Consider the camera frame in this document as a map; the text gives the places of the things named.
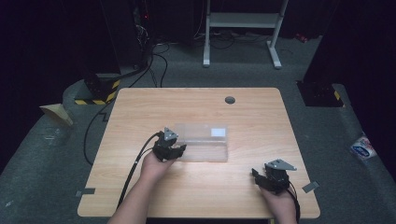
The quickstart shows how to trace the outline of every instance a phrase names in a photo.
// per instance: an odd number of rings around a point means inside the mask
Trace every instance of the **wooden table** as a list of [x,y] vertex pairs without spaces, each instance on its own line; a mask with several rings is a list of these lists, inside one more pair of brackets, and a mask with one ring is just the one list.
[[[227,96],[235,103],[227,104]],[[154,133],[176,123],[227,124],[228,161],[175,162],[153,194],[149,217],[271,217],[251,168],[263,174],[263,164],[275,159],[298,169],[288,175],[297,189],[301,217],[319,216],[315,193],[302,190],[310,180],[274,88],[120,90],[86,185],[95,192],[82,195],[78,214],[111,217],[138,151]]]

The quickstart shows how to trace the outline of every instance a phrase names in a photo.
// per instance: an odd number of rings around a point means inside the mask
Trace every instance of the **gray carpet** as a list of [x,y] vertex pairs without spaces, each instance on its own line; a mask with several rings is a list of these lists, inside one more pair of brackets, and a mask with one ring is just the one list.
[[[283,68],[275,70],[263,41],[234,43],[211,50],[211,65],[202,67],[202,47],[166,45],[154,51],[168,61],[163,87],[276,87],[279,88],[298,145],[315,190],[321,215],[301,223],[396,223],[395,182],[379,157],[367,164],[354,158],[348,148],[361,136],[360,123],[342,85],[334,85],[345,107],[306,107],[296,85],[314,55],[320,39],[303,44],[278,39],[276,49]],[[229,42],[212,41],[215,47]],[[154,56],[152,71],[159,85],[165,62]],[[139,77],[128,77],[126,88]],[[106,217],[79,217],[80,198],[91,166],[83,155],[84,133],[100,105],[75,105],[82,80],[64,90],[65,108],[75,125],[64,144],[50,146],[43,131],[51,126],[43,116],[27,134],[0,177],[0,223],[106,223]],[[150,73],[133,88],[155,88]],[[110,105],[105,112],[111,113]],[[87,154],[93,161],[106,123],[103,116],[89,130]],[[148,223],[265,223],[263,220],[149,219]]]

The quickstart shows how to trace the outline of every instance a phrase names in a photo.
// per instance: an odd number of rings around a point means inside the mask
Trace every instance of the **hazard stripe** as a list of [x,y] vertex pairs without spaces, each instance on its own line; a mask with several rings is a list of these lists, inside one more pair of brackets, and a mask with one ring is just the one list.
[[344,104],[344,102],[341,100],[341,95],[340,95],[340,93],[338,93],[338,91],[334,91],[334,96],[335,96],[335,99],[337,100],[337,102],[342,104],[342,107],[346,106]]
[[106,100],[101,99],[75,99],[77,105],[105,105],[109,103],[116,96],[117,88],[120,85],[120,81],[117,80],[113,83],[111,93],[107,96]]

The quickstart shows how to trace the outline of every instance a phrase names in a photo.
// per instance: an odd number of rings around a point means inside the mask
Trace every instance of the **small round hole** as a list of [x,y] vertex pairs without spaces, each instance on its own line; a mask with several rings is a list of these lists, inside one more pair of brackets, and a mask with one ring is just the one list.
[[227,96],[225,98],[225,103],[232,105],[233,103],[235,103],[235,98],[233,98],[232,96]]

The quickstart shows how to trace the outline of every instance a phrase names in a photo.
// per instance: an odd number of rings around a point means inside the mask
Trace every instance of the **metal stand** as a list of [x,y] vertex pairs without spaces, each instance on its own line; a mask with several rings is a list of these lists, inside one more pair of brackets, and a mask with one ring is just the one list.
[[274,28],[273,38],[267,41],[267,46],[274,67],[280,69],[282,65],[277,56],[275,44],[288,2],[289,0],[283,0],[279,13],[211,13],[210,0],[207,0],[203,66],[209,67],[210,65],[210,27]]

